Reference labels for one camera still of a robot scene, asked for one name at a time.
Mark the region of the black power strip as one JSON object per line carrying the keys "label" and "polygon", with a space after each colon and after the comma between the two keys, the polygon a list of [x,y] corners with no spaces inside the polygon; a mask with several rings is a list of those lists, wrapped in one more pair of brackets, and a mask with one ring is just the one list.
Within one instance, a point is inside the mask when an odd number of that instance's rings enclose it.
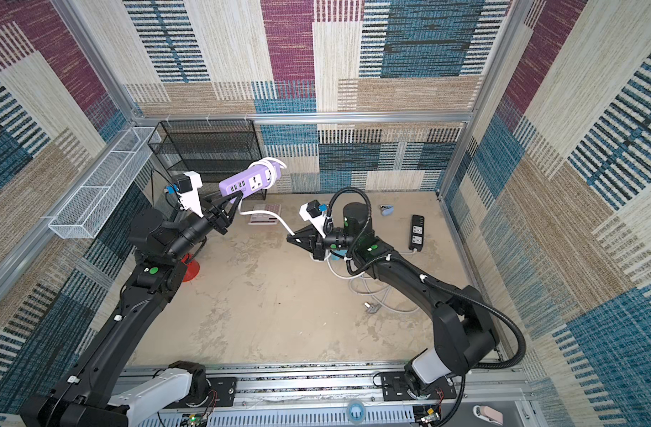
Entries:
{"label": "black power strip", "polygon": [[409,249],[414,252],[421,252],[424,246],[425,218],[422,215],[413,215],[411,219],[411,231]]}

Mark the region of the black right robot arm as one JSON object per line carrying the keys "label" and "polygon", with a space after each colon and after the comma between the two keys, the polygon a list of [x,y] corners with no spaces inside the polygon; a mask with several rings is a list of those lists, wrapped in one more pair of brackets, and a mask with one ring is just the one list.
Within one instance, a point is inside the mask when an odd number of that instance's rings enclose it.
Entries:
{"label": "black right robot arm", "polygon": [[327,208],[313,200],[300,207],[309,225],[287,241],[307,250],[318,261],[330,254],[350,263],[348,275],[360,274],[391,286],[412,301],[432,323],[433,346],[405,366],[410,389],[420,393],[441,377],[465,375],[500,343],[491,312],[476,288],[463,289],[433,279],[375,235],[368,208],[349,203],[345,224],[335,228]]}

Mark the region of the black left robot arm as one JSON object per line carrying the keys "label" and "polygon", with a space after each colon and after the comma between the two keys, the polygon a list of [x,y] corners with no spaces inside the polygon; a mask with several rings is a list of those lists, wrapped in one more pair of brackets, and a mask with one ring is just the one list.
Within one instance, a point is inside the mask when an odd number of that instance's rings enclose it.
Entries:
{"label": "black left robot arm", "polygon": [[210,403],[203,366],[186,361],[121,396],[113,390],[145,332],[177,294],[193,260],[190,250],[203,248],[212,231],[226,234],[242,198],[236,191],[180,222],[168,221],[155,208],[133,218],[129,242],[137,249],[136,266],[117,306],[68,373],[46,394],[25,401],[20,409],[24,425],[136,426],[174,402]]}

